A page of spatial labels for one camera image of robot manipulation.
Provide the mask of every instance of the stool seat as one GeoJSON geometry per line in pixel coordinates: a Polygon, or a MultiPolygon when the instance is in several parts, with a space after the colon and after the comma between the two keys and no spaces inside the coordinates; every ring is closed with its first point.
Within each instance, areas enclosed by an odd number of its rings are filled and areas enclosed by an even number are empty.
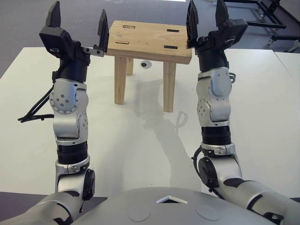
{"type": "Polygon", "coordinates": [[[164,62],[164,111],[173,111],[176,63],[189,64],[185,26],[114,21],[107,55],[115,56],[115,103],[123,104],[126,74],[132,75],[134,58],[164,62]]]}

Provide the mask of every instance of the metal rack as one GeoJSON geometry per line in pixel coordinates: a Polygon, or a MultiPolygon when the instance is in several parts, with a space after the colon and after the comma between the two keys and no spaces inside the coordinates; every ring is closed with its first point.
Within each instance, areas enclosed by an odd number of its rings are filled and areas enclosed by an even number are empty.
{"type": "Polygon", "coordinates": [[[275,29],[285,29],[286,26],[278,19],[278,17],[274,14],[274,11],[280,4],[280,0],[273,0],[270,6],[266,6],[263,1],[261,0],[224,0],[225,2],[236,2],[236,3],[251,3],[256,4],[258,11],[259,9],[262,10],[263,14],[260,16],[260,20],[264,17],[268,17],[272,23],[267,22],[254,22],[254,21],[246,21],[249,26],[256,26],[256,27],[269,27],[275,29]]]}

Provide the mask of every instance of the table surface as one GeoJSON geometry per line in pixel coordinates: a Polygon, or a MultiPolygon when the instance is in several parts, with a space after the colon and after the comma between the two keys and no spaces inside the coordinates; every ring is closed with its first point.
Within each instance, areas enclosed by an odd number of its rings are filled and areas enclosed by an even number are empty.
{"type": "Polygon", "coordinates": [[[186,26],[116,20],[109,32],[108,55],[182,64],[191,61],[186,26]]]}
{"type": "MultiPolygon", "coordinates": [[[[269,50],[226,50],[237,75],[230,97],[232,141],[243,178],[288,197],[300,195],[300,126],[297,85],[269,50]]],[[[207,192],[192,160],[201,143],[196,114],[199,65],[178,65],[174,112],[163,112],[162,62],[144,69],[136,60],[127,77],[124,105],[114,104],[114,58],[91,57],[90,167],[95,196],[141,187],[180,187],[207,192]]],[[[59,61],[44,48],[24,48],[0,80],[2,106],[0,191],[50,194],[57,159],[53,120],[19,123],[51,87],[59,61]]],[[[51,113],[49,104],[41,113],[51,113]]]]}

